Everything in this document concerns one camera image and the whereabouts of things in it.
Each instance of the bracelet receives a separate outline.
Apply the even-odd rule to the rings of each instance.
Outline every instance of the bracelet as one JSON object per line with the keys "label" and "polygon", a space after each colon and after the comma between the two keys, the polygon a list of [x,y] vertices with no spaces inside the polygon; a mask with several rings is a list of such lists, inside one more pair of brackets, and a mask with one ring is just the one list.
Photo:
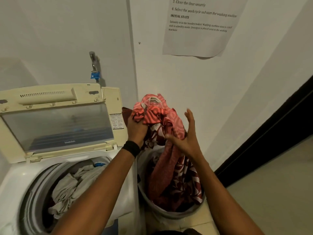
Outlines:
{"label": "bracelet", "polygon": [[133,142],[133,141],[127,141],[124,146],[122,147],[122,149],[127,150],[128,152],[130,152],[131,154],[133,154],[133,156],[136,158],[137,155],[140,153],[140,147],[138,146],[137,143]]}

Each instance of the warning label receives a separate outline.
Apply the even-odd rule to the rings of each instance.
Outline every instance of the warning label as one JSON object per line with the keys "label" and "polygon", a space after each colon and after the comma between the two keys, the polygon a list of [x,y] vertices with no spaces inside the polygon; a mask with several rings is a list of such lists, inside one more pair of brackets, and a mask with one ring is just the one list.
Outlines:
{"label": "warning label", "polygon": [[111,117],[113,129],[123,129],[124,128],[124,121],[123,121],[122,113],[110,114],[110,117]]}

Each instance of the gray laundry basket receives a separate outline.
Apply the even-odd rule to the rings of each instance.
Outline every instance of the gray laundry basket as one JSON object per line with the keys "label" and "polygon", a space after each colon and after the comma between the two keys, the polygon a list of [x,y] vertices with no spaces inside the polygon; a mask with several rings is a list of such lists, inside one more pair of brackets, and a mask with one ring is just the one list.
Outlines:
{"label": "gray laundry basket", "polygon": [[153,214],[158,219],[158,217],[164,217],[168,219],[181,219],[184,217],[188,217],[190,215],[193,215],[196,213],[201,206],[203,205],[203,202],[205,201],[206,197],[203,193],[203,202],[200,205],[193,205],[191,208],[186,210],[185,212],[167,212],[164,209],[161,209],[159,206],[155,205],[152,201],[150,201],[146,195],[145,192],[145,172],[146,167],[148,165],[148,162],[151,159],[151,153],[153,152],[163,152],[164,147],[163,146],[155,146],[153,149],[148,149],[144,151],[142,154],[138,155],[137,159],[137,174],[140,177],[140,181],[138,182],[138,188],[145,199],[148,206],[151,208]]}

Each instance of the washing machine lid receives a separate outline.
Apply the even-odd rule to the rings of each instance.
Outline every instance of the washing machine lid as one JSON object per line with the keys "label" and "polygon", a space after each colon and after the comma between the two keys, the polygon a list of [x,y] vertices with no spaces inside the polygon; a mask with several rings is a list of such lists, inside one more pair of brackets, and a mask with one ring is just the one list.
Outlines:
{"label": "washing machine lid", "polygon": [[118,88],[57,84],[0,91],[0,151],[10,163],[122,146]]}

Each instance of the person's left hand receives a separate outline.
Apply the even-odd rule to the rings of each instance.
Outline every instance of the person's left hand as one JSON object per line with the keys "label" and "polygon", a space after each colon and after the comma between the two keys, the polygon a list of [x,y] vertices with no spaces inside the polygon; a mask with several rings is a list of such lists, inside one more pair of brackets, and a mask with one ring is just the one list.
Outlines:
{"label": "person's left hand", "polygon": [[143,146],[143,139],[145,138],[147,131],[148,126],[143,124],[143,120],[137,123],[131,117],[128,118],[128,141],[135,142],[141,148]]}

